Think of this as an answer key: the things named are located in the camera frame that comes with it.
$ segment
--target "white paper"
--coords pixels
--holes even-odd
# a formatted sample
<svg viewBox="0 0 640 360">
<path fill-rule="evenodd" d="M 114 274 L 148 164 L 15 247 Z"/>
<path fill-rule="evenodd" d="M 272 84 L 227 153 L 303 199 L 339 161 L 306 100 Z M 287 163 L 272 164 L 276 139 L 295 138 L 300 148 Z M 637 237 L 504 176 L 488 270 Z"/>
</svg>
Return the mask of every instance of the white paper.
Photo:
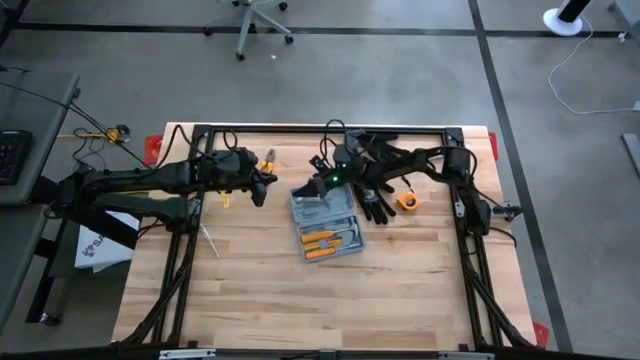
<svg viewBox="0 0 640 360">
<path fill-rule="evenodd" d="M 107 211 L 107 213 L 133 229 L 138 229 L 140 226 L 140 221 L 129 214 L 114 211 Z M 93 272 L 95 273 L 108 266 L 131 260 L 132 258 L 132 249 L 99 235 L 84 226 L 80 226 L 78 248 L 76 250 L 76 268 L 93 267 Z"/>
</svg>

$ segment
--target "gray plastic tool case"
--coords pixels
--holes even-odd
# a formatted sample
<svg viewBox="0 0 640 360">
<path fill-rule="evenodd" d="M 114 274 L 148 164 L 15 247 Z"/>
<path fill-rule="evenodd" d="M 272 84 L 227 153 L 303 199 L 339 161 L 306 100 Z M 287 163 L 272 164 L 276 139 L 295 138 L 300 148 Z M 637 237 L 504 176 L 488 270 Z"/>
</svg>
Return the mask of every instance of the gray plastic tool case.
<svg viewBox="0 0 640 360">
<path fill-rule="evenodd" d="M 353 196 L 348 185 L 335 188 L 320 199 L 319 197 L 296 198 L 289 193 L 293 219 L 296 223 L 298 246 L 304 262 L 317 262 L 338 256 L 353 254 L 364 249 L 365 238 L 362 234 L 360 220 L 355 214 Z M 339 232 L 327 239 L 320 240 L 320 248 L 326 249 L 327 242 L 335 238 L 342 238 L 342 245 L 336 247 L 331 255 L 307 259 L 301 236 L 325 230 L 340 230 L 348 227 L 357 231 Z"/>
</svg>

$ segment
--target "small yellow clip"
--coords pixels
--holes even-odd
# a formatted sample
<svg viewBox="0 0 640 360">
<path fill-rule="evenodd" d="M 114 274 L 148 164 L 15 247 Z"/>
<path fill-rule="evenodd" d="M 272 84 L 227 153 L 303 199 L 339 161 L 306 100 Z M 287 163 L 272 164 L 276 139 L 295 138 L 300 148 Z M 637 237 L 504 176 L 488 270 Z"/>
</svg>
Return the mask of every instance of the small yellow clip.
<svg viewBox="0 0 640 360">
<path fill-rule="evenodd" d="M 225 209 L 228 209 L 229 206 L 231 206 L 231 203 L 229 202 L 229 196 L 227 196 L 227 193 L 222 193 L 220 194 L 220 196 L 222 196 L 222 206 L 224 206 Z"/>
</svg>

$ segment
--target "tool kit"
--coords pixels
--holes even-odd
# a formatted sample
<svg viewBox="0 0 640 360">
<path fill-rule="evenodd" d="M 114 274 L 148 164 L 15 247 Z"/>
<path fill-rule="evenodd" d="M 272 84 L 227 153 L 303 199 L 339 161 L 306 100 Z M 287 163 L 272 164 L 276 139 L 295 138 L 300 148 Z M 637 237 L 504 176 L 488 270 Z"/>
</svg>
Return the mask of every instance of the tool kit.
<svg viewBox="0 0 640 360">
<path fill-rule="evenodd" d="M 316 262 L 364 249 L 365 239 L 348 185 L 329 191 L 323 199 L 292 194 L 289 199 L 303 261 Z"/>
</svg>

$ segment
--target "white cable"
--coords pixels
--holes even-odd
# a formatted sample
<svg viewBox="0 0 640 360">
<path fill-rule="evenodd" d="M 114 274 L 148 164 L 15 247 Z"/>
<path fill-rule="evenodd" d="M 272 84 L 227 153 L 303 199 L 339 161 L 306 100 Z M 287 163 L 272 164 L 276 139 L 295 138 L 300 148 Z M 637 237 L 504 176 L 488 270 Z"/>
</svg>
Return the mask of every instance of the white cable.
<svg viewBox="0 0 640 360">
<path fill-rule="evenodd" d="M 553 70 L 551 70 L 551 73 L 549 73 L 549 77 L 547 78 L 547 83 L 549 84 L 549 87 L 551 88 L 551 90 L 553 91 L 553 95 L 556 97 L 556 99 L 562 104 L 564 105 L 564 107 L 566 107 L 569 111 L 571 111 L 573 114 L 575 115 L 588 115 L 588 114 L 607 114 L 607 113 L 616 113 L 616 112 L 623 112 L 623 111 L 636 111 L 632 108 L 627 108 L 627 109 L 611 109 L 611 110 L 593 110 L 593 111 L 575 111 L 573 110 L 569 105 L 567 105 L 566 102 L 564 102 L 564 100 L 560 99 L 560 96 L 558 95 L 558 91 L 556 90 L 556 88 L 553 86 L 553 83 L 551 82 L 551 78 L 553 77 L 553 74 L 556 72 L 556 70 L 558 70 L 561 66 L 563 66 L 564 64 L 566 64 L 569 60 L 571 60 L 571 58 L 573 57 L 573 55 L 575 55 L 575 53 L 578 51 L 578 49 L 580 48 L 580 45 L 584 44 L 585 42 L 587 42 L 587 40 L 591 39 L 591 37 L 593 36 L 593 27 L 591 26 L 591 23 L 587 20 L 587 18 L 585 18 L 584 16 L 582 17 L 582 20 L 584 20 L 584 22 L 587 23 L 587 25 L 589 25 L 589 36 L 587 36 L 584 40 L 580 41 L 578 43 L 578 45 L 576 45 L 576 48 L 573 49 L 573 52 L 560 64 L 556 65 Z"/>
</svg>

